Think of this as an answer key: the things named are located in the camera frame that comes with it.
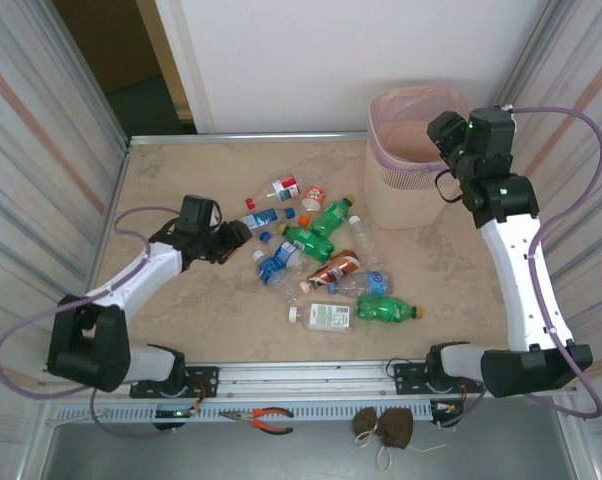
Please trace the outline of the clear bottle light blue label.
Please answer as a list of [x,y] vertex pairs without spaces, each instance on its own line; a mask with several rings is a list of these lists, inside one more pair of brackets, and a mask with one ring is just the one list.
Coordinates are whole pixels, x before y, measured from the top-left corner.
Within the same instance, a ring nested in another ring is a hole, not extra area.
[[394,293],[394,282],[392,275],[385,271],[353,273],[338,282],[329,283],[328,293],[349,298],[390,296]]

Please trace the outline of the clear bottle blue cap label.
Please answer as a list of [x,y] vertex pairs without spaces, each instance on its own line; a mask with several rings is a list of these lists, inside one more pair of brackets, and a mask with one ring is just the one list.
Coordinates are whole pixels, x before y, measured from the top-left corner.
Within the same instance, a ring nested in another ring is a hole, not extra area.
[[310,260],[282,235],[263,231],[259,240],[287,271],[303,275],[309,270]]

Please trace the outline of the clear unlabelled bottle white cap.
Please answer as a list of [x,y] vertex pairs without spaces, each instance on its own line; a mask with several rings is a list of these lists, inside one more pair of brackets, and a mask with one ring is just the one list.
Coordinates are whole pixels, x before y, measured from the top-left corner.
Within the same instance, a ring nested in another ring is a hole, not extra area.
[[374,231],[358,216],[352,215],[348,219],[355,252],[369,270],[383,270],[387,262],[383,249],[377,241]]

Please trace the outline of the aluminium table edge rail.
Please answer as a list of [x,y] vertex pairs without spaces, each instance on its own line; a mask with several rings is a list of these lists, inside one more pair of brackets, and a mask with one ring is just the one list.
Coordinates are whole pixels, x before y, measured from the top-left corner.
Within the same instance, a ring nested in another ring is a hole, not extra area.
[[304,132],[304,133],[231,133],[188,135],[137,135],[132,136],[130,147],[150,145],[244,144],[244,143],[316,143],[365,142],[365,131]]

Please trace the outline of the brown cloth pouch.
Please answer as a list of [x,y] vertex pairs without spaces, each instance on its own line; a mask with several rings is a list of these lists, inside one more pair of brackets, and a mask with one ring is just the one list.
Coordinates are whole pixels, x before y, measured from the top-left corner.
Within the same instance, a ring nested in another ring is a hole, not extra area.
[[414,430],[414,417],[409,408],[389,408],[377,422],[376,434],[386,447],[406,449]]
[[357,437],[365,433],[369,434],[374,430],[377,421],[377,412],[373,407],[366,407],[359,410],[352,420],[354,434]]

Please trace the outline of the aluminium mounting rail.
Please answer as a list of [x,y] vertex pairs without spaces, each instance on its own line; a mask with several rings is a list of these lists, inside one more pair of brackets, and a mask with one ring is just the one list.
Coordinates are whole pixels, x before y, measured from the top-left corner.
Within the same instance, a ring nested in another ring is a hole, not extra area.
[[[188,364],[178,352],[156,347],[134,348],[129,369],[114,395],[130,395],[133,383],[179,379]],[[322,400],[394,397],[387,361],[222,363],[217,399]]]

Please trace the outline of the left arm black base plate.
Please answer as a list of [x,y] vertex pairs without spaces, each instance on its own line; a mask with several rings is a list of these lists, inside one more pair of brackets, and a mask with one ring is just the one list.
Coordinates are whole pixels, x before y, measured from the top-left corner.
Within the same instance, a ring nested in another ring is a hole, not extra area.
[[215,398],[220,369],[216,366],[186,366],[179,379],[162,382],[140,381],[130,387],[135,399],[205,399]]

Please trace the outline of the copper brown label bottle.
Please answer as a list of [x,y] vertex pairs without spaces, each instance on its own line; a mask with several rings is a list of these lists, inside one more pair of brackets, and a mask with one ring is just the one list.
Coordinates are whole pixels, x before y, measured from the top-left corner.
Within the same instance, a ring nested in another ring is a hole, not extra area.
[[299,286],[301,291],[307,294],[321,286],[337,283],[340,279],[358,270],[360,266],[358,255],[353,250],[346,249],[310,274]]

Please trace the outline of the orange label bottle orange cap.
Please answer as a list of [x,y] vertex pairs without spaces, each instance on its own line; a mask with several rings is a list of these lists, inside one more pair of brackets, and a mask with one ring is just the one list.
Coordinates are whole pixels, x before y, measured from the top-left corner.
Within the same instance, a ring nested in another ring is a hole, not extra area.
[[314,217],[321,211],[325,201],[325,191],[318,186],[310,186],[303,199],[301,207],[303,213],[299,216],[298,225],[302,228],[307,228]]

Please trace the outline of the clear bottle red cap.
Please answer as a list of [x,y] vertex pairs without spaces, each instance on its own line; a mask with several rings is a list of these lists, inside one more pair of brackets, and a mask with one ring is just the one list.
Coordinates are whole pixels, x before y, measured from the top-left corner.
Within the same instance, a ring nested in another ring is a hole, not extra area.
[[257,193],[247,197],[244,202],[249,210],[265,208],[268,205],[287,202],[298,196],[300,191],[300,177],[288,174],[266,182]]

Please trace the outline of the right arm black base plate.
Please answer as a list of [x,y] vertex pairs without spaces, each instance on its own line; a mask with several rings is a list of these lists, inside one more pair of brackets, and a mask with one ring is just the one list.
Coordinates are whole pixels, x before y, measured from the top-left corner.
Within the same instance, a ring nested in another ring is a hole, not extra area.
[[439,383],[431,380],[428,367],[424,362],[408,362],[399,360],[392,362],[388,370],[390,378],[394,380],[395,390],[398,395],[460,395],[461,387],[471,394],[478,394],[483,390],[483,385],[468,379],[453,377]]

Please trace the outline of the green plastic bottle yellow cap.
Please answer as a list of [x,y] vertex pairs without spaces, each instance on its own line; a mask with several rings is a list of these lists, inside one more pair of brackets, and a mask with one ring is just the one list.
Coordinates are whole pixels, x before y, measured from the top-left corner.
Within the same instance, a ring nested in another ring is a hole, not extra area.
[[310,223],[309,230],[322,238],[329,238],[348,218],[354,203],[351,195],[335,201]]
[[298,226],[282,224],[279,233],[292,245],[322,263],[328,262],[334,253],[334,245],[326,238]]
[[363,320],[403,323],[421,319],[423,310],[395,297],[364,295],[357,301],[356,315]]

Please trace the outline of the green white label bottle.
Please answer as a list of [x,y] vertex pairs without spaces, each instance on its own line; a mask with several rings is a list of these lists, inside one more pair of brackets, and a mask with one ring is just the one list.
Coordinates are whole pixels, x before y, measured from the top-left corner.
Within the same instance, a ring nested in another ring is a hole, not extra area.
[[354,327],[354,308],[348,304],[314,301],[291,306],[288,321],[303,324],[309,330],[344,333]]

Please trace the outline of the water bottle blue white label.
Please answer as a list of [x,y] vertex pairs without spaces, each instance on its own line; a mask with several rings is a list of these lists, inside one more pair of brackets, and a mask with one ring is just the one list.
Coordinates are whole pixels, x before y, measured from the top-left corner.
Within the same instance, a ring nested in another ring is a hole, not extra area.
[[294,208],[268,208],[244,216],[241,221],[253,235],[265,230],[272,230],[279,224],[294,219],[297,216]]

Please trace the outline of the blue label bottle white cap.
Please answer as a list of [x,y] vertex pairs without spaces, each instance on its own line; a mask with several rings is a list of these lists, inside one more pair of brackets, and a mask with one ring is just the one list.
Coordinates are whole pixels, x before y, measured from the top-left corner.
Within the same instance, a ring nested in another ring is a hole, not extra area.
[[302,295],[292,274],[274,257],[266,255],[262,250],[252,254],[257,275],[265,287],[279,295],[288,305],[295,304]]

